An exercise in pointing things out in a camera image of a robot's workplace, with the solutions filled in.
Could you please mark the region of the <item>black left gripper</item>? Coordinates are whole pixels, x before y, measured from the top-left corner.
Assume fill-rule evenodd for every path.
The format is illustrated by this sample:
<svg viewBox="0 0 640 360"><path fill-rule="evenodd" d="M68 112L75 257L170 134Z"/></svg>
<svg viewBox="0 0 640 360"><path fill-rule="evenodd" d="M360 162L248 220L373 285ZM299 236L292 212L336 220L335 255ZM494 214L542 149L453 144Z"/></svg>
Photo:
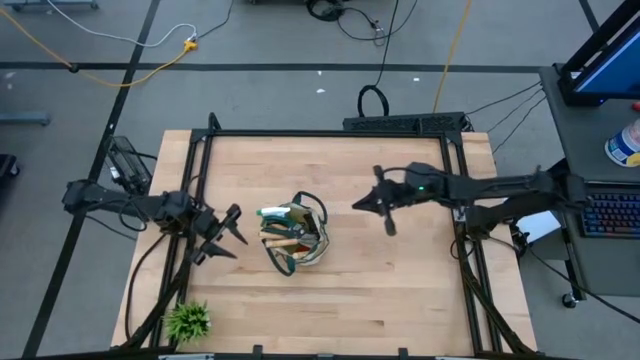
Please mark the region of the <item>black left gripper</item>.
<svg viewBox="0 0 640 360"><path fill-rule="evenodd" d="M215 256L236 259L236 256L220 247L217 242L223 237L225 232L230 233L243 244L248 242L238 229L237 220L242 215L242 211L238 204L233 203L227 210L226 216L220 220L214 213L214 209L210 207L199 211L194 218L191 228L192 231L204 242L199 248L195 248L190 255L190 260L196 265L201 265L206 257L213 258Z"/></svg>

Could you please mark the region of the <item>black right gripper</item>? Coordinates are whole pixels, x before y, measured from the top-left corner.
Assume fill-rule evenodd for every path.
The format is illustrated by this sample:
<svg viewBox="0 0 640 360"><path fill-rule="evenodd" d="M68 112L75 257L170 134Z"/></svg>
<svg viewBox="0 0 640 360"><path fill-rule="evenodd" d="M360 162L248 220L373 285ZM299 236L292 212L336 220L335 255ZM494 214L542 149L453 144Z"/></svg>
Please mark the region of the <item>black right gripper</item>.
<svg viewBox="0 0 640 360"><path fill-rule="evenodd" d="M402 183L386 179L388 172L401 171L405 174ZM411 163L406 167L391 167L383 169L380 165L373 167L377 180L375 187L352 208L354 210L378 213L384 218L386 234L397 234L391 211L397 208L409 207L427 202L441 192L441 171L433 166L422 163Z"/></svg>

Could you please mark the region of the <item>cream green gardening bag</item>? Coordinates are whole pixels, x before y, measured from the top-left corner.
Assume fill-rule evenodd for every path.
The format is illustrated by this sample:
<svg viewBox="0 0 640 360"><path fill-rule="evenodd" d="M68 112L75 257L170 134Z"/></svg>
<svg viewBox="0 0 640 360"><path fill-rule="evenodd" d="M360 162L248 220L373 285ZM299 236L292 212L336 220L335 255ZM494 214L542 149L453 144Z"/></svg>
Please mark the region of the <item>cream green gardening bag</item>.
<svg viewBox="0 0 640 360"><path fill-rule="evenodd" d="M287 219L274 217L261 218L260 231L289 235L289 239L297 239L298 246L266 248L261 243L276 270L286 277L292 276L300 266L316 264L330 245L326 230L328 211L325 204L316 195L307 191L298 191L293 198L279 206L291 208ZM292 254L300 251L314 251L311 261L300 262L292 258Z"/></svg>

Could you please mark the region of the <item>black perforated box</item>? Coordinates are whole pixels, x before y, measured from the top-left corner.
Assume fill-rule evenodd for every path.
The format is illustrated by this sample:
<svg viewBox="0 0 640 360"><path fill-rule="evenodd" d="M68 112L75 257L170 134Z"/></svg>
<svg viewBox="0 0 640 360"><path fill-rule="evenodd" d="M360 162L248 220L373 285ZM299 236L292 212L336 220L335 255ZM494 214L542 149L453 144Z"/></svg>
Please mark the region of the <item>black perforated box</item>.
<svg viewBox="0 0 640 360"><path fill-rule="evenodd" d="M463 112L345 118L342 125L347 131L418 134L463 132L470 128Z"/></svg>

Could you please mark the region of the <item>green plant white pot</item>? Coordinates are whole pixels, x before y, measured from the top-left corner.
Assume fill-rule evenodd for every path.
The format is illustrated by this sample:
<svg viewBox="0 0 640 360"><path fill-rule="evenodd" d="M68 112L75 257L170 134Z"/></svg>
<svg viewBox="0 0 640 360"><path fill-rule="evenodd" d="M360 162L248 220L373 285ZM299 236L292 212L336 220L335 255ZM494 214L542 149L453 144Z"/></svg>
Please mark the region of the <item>green plant white pot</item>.
<svg viewBox="0 0 640 360"><path fill-rule="evenodd" d="M212 327L208 304L191 301L177 304L164 316L166 338L176 345L194 342L209 335Z"/></svg>

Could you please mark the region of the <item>black mesh box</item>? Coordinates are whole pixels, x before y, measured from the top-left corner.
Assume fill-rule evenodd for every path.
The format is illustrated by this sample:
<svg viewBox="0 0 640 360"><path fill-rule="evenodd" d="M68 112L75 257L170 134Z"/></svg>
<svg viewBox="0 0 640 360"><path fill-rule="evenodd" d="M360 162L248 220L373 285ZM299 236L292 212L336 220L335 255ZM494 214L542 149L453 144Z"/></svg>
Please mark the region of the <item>black mesh box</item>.
<svg viewBox="0 0 640 360"><path fill-rule="evenodd" d="M106 144L112 180L131 195L146 195L152 175L125 136L111 136Z"/></svg>

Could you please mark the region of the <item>white paper sheet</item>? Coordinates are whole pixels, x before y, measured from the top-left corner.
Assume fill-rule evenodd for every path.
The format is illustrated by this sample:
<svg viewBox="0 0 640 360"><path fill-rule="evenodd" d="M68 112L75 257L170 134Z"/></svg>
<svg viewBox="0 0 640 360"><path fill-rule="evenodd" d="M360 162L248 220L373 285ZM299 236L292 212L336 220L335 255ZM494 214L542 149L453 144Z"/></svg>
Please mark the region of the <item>white paper sheet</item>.
<svg viewBox="0 0 640 360"><path fill-rule="evenodd" d="M531 244L561 228L561 223L551 211L525 216L516 222L516 226Z"/></svg>

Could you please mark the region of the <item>grey side desk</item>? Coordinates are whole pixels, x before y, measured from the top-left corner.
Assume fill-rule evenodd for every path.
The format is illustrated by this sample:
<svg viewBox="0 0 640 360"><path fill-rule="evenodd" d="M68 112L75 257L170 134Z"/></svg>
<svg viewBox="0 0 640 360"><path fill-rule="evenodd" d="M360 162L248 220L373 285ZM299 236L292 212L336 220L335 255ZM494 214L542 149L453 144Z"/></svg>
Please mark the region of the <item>grey side desk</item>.
<svg viewBox="0 0 640 360"><path fill-rule="evenodd" d="M606 141L640 115L630 100L608 100L599 107L569 107L552 66L539 76L571 173L596 194L640 196L640 167L615 164L605 154ZM565 239L580 284L597 295L640 297L640 239L586 237L576 215L565 217Z"/></svg>

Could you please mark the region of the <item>backlit black keyboard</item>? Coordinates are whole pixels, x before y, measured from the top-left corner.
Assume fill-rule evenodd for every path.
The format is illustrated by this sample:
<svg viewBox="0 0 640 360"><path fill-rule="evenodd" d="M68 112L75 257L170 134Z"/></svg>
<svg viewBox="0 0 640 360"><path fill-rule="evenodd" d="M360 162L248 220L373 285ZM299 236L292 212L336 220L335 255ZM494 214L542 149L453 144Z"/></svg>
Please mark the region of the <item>backlit black keyboard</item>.
<svg viewBox="0 0 640 360"><path fill-rule="evenodd" d="M580 224L585 237L640 239L640 194L592 194Z"/></svg>

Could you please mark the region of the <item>white blue tub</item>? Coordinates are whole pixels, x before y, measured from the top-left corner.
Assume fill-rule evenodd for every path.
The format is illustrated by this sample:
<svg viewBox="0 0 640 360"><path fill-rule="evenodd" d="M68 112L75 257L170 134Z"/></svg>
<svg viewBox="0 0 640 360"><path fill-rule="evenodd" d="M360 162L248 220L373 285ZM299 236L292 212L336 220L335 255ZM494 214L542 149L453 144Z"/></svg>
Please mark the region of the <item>white blue tub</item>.
<svg viewBox="0 0 640 360"><path fill-rule="evenodd" d="M605 154L622 167L640 166L640 118L609 138L604 145Z"/></svg>

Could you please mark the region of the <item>computer monitor black stand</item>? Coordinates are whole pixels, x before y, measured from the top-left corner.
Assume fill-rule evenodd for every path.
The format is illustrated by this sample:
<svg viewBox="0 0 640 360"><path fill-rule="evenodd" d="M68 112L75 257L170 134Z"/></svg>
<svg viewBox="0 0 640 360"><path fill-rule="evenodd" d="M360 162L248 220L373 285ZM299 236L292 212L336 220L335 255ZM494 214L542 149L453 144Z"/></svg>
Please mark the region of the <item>computer monitor black stand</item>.
<svg viewBox="0 0 640 360"><path fill-rule="evenodd" d="M640 100L640 0L624 0L613 11L560 68L558 87L569 106Z"/></svg>

